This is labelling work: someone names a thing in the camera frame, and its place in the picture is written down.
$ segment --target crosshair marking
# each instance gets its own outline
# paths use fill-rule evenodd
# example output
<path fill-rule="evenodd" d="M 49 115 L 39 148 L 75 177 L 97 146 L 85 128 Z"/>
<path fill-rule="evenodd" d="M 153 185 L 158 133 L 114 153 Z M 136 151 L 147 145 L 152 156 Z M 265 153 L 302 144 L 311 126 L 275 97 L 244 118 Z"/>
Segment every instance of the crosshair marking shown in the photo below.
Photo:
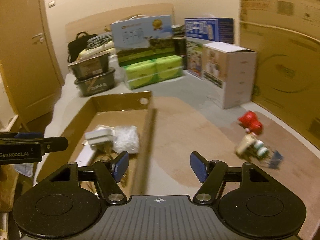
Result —
<path fill-rule="evenodd" d="M 157 198 L 155 201 L 157 201 L 158 203 L 162 203 L 165 200 L 163 198 Z"/>

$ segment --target product box with printed picture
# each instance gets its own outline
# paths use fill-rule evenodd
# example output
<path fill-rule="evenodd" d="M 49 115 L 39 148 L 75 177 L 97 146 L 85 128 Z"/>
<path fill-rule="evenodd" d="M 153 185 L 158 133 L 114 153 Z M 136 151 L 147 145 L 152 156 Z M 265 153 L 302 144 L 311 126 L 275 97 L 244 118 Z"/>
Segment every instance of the product box with printed picture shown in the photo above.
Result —
<path fill-rule="evenodd" d="M 241 46 L 259 54 L 252 101 L 320 149 L 319 0 L 241 0 Z"/>
<path fill-rule="evenodd" d="M 187 69 L 202 76 L 202 46 L 213 41 L 234 43 L 234 20 L 231 18 L 186 18 Z"/>
<path fill-rule="evenodd" d="M 175 53 L 171 15 L 115 22 L 111 30 L 120 66 Z"/>
<path fill-rule="evenodd" d="M 233 44 L 203 46 L 203 77 L 213 84 L 215 103 L 222 109 L 251 100 L 257 53 Z"/>

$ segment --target door handle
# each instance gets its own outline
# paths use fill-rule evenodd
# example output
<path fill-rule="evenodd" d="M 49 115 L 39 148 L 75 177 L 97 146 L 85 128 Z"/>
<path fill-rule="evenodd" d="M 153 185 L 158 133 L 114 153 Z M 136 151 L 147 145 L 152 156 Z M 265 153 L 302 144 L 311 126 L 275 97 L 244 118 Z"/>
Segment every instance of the door handle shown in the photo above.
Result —
<path fill-rule="evenodd" d="M 42 35 L 43 35 L 43 33 L 39 33 L 39 34 L 33 36 L 31 39 L 34 39 L 34 38 L 39 37 L 39 36 L 42 36 Z"/>

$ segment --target light switch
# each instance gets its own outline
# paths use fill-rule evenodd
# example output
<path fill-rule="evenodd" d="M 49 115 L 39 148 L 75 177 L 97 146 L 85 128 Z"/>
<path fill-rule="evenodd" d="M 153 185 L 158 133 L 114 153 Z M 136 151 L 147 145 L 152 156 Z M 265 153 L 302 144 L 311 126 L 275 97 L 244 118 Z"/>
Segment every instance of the light switch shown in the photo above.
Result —
<path fill-rule="evenodd" d="M 49 8 L 53 7 L 56 5 L 56 1 L 51 1 L 49 2 Z"/>

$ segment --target folded towel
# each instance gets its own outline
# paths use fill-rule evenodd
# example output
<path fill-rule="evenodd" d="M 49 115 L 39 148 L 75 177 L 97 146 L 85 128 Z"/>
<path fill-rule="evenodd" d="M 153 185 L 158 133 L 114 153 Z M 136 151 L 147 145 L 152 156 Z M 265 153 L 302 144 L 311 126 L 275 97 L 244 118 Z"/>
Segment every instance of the folded towel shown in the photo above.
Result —
<path fill-rule="evenodd" d="M 98 36 L 95 36 L 88 40 L 88 48 L 94 49 L 96 47 L 99 47 L 103 44 L 108 43 L 109 41 L 112 41 L 112 34 L 111 33 L 103 33 Z"/>
<path fill-rule="evenodd" d="M 77 60 L 84 58 L 84 57 L 89 57 L 91 55 L 97 54 L 97 53 L 102 52 L 104 50 L 108 51 L 111 55 L 116 54 L 116 50 L 114 48 L 113 41 L 109 41 L 108 43 L 103 44 L 103 45 L 96 47 L 94 49 L 88 49 L 88 48 L 84 49 L 83 51 L 81 51 L 79 53 Z"/>

